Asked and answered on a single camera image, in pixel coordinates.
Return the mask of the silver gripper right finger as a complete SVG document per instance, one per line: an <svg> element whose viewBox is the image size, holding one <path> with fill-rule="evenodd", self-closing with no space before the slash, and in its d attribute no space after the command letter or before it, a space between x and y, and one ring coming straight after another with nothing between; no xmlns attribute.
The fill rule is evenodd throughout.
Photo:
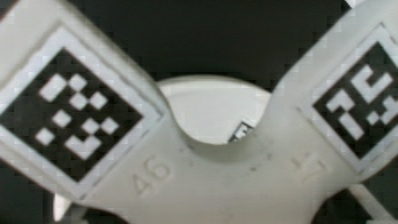
<svg viewBox="0 0 398 224"><path fill-rule="evenodd" d="M362 184L351 185L325 200L312 224L398 224L398 217Z"/></svg>

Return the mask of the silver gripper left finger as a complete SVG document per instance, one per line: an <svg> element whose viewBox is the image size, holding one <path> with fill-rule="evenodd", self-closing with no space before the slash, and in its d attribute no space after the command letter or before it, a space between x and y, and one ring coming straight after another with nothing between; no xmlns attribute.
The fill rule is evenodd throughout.
<svg viewBox="0 0 398 224"><path fill-rule="evenodd" d="M53 195L53 224L124 224L106 211L78 205L63 196Z"/></svg>

